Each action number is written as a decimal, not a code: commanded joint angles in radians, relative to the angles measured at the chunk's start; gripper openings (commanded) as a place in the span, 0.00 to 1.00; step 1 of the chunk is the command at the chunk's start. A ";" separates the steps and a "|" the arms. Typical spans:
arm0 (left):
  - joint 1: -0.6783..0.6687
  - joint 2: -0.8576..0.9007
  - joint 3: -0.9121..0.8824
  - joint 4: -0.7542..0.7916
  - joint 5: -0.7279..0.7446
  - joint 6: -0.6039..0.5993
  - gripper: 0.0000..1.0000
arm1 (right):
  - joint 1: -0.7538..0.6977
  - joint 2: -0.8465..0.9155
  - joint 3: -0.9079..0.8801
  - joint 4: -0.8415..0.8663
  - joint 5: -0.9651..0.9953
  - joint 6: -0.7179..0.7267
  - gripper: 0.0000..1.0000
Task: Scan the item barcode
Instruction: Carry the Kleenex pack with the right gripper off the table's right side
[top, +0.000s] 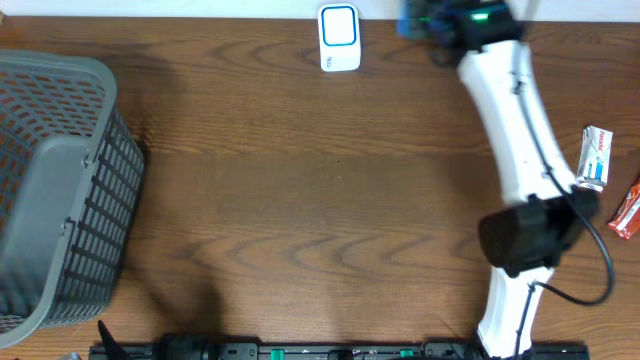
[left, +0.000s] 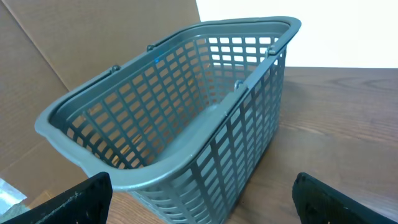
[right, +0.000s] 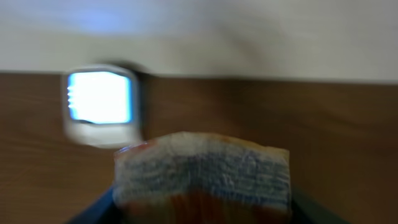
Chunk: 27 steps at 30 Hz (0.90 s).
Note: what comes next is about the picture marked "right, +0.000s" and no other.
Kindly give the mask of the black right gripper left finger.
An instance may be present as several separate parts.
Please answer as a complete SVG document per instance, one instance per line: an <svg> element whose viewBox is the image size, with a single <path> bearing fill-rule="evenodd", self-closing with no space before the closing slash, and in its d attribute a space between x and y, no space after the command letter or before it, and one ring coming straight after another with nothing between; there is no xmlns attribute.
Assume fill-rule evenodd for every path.
<svg viewBox="0 0 398 224"><path fill-rule="evenodd" d="M66 224L117 224L117 206L113 200L113 188L107 190L97 201Z"/></svg>

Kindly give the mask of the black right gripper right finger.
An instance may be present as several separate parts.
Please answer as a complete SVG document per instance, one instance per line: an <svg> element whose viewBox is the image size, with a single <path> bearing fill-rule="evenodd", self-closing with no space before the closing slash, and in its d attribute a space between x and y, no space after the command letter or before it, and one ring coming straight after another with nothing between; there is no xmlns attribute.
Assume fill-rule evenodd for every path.
<svg viewBox="0 0 398 224"><path fill-rule="evenodd" d="M297 188L292 189L291 224L349 224Z"/></svg>

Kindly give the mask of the orange small box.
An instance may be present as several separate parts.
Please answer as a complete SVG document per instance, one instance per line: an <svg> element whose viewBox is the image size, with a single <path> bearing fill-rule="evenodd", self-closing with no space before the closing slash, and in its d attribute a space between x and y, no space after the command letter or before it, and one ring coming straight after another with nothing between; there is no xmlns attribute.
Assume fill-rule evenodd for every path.
<svg viewBox="0 0 398 224"><path fill-rule="evenodd" d="M213 133L173 133L115 157L128 223L288 223L289 152Z"/></svg>

